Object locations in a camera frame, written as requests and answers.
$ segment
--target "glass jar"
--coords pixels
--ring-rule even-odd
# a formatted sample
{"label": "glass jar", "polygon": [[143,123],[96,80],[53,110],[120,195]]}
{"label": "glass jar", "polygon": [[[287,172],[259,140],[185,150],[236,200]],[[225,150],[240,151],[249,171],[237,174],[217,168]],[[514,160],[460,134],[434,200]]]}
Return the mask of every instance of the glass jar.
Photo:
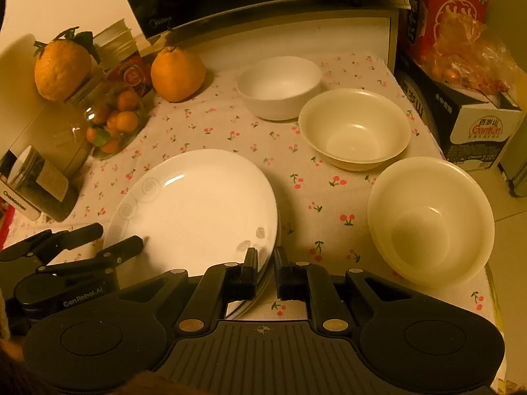
{"label": "glass jar", "polygon": [[139,54],[124,19],[97,34],[93,38],[93,44],[109,80],[128,83],[141,97],[151,91],[150,67]]}
{"label": "glass jar", "polygon": [[106,159],[124,149],[148,121],[148,111],[134,89],[110,81],[101,69],[78,89],[68,103],[80,108],[90,123],[86,139],[94,145],[93,157]]}
{"label": "glass jar", "polygon": [[78,199],[77,189],[31,145],[16,160],[7,184],[58,222],[66,219]]}

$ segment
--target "plastic bag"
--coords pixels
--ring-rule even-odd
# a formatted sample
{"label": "plastic bag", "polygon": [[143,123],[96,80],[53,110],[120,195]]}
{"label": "plastic bag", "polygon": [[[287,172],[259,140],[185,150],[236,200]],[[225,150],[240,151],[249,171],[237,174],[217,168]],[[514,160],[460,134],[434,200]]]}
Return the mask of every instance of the plastic bag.
{"label": "plastic bag", "polygon": [[434,79],[483,94],[507,92],[517,65],[483,23],[462,13],[445,16],[424,70]]}

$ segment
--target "white bowl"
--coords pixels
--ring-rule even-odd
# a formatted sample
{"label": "white bowl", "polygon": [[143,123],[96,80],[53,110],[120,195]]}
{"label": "white bowl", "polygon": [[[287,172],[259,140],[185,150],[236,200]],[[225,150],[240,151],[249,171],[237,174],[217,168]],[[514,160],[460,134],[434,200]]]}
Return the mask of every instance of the white bowl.
{"label": "white bowl", "polygon": [[310,146],[348,171],[367,171],[397,156],[412,133],[396,104],[362,89],[321,93],[304,105],[298,125]]}
{"label": "white bowl", "polygon": [[266,120],[297,118],[302,106],[320,93],[322,72],[296,56],[278,56],[252,65],[236,85],[243,103]]}
{"label": "white bowl", "polygon": [[494,244],[492,209],[479,185],[433,157],[403,159],[381,173],[368,201],[368,226],[384,260],[430,288],[475,277]]}

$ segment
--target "swirl pattern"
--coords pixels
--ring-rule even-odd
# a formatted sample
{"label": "swirl pattern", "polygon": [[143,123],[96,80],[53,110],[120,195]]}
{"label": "swirl pattern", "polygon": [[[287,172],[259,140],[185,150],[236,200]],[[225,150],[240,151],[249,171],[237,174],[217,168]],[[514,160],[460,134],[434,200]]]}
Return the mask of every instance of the swirl pattern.
{"label": "swirl pattern", "polygon": [[135,213],[137,212],[137,204],[136,203],[125,203],[119,208],[119,216],[123,220],[129,220],[133,218]]}
{"label": "swirl pattern", "polygon": [[114,239],[120,239],[121,238],[122,229],[119,226],[111,226],[110,230],[108,231],[108,233],[110,234],[110,237],[112,237]]}
{"label": "swirl pattern", "polygon": [[144,196],[141,197],[141,202],[146,203],[154,200],[161,192],[161,184],[155,178],[147,178],[141,185],[141,191]]}

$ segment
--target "table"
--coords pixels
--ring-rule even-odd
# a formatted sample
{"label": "table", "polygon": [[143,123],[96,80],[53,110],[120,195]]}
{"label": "table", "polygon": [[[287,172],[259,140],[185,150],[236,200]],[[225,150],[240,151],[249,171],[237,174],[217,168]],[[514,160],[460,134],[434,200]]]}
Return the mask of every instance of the table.
{"label": "table", "polygon": [[[442,156],[429,130],[381,60],[364,52],[305,57],[322,69],[326,88],[367,89],[401,107],[412,128],[412,139],[402,157]],[[107,228],[130,187],[157,164],[190,150],[220,148],[246,157],[269,179],[280,213],[281,243],[291,261],[321,264],[332,274],[361,267],[495,323],[485,271],[466,284],[441,290],[412,286],[395,273],[376,251],[366,221],[370,190],[386,165],[368,172],[346,172],[325,163],[323,156],[302,139],[297,122],[261,120],[244,107],[235,88],[236,76],[242,71],[241,67],[215,73],[206,90],[186,102],[171,104],[156,98],[152,117],[134,142],[106,161],[87,161],[79,200],[64,222],[48,221],[44,216],[30,222],[16,214],[6,245],[46,228],[72,230],[93,222]],[[204,215],[204,224],[213,223]],[[65,251],[55,261],[91,257],[101,245],[101,241],[96,241]],[[278,300],[271,282],[243,318],[302,319],[305,306],[301,302]]]}

